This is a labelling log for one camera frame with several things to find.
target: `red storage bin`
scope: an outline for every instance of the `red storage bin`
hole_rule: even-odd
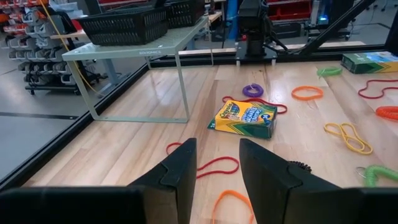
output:
[[[278,20],[279,19],[279,8],[277,6],[269,6],[268,9],[268,17],[270,20]]]
[[[281,4],[279,7],[279,19],[304,19],[311,16],[309,1]]]

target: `yellow rubber band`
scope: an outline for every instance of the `yellow rubber band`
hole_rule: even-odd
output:
[[[336,131],[332,131],[332,130],[328,129],[329,126],[333,126],[337,129],[339,129],[340,132],[338,133]],[[344,130],[344,126],[350,127],[354,132],[354,136],[349,136],[347,134],[346,130]],[[369,143],[367,143],[366,141],[362,140],[358,136],[358,133],[356,132],[355,127],[352,124],[349,124],[349,123],[343,123],[343,124],[327,123],[327,124],[325,124],[323,129],[330,134],[334,134],[336,136],[341,136],[349,150],[352,150],[352,151],[357,152],[362,155],[370,155],[373,152],[372,146]],[[361,148],[354,147],[352,144],[349,143],[349,141],[357,142],[361,146]]]

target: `yellow crayon box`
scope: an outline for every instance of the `yellow crayon box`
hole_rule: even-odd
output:
[[[269,139],[276,123],[277,107],[228,100],[208,129]]]

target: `orange rubber band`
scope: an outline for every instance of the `orange rubber band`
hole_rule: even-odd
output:
[[[297,96],[295,94],[295,92],[300,91],[300,90],[315,90],[318,94],[313,95],[313,96]],[[321,88],[318,88],[315,86],[299,86],[292,90],[292,96],[293,96],[293,98],[298,99],[298,100],[314,100],[314,99],[323,97],[323,90]]]
[[[398,121],[398,106],[381,106],[376,109],[376,114],[382,118]]]
[[[226,196],[226,195],[232,195],[232,196],[242,200],[244,203],[246,203],[246,205],[249,206],[250,212],[251,212],[249,223],[252,224],[253,220],[254,220],[254,212],[253,212],[253,208],[251,206],[250,200],[247,197],[241,195],[240,193],[238,193],[238,192],[236,192],[234,190],[225,190],[225,191],[223,191],[220,194],[220,196],[218,196],[218,199],[217,199],[217,201],[216,201],[216,203],[214,204],[214,207],[213,207],[213,212],[211,214],[211,223],[212,224],[216,223],[216,208],[217,208],[217,205],[221,201],[221,199],[223,199],[223,197]]]

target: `green box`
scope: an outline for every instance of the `green box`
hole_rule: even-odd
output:
[[[398,57],[390,52],[343,54],[341,64],[354,74],[398,72]]]

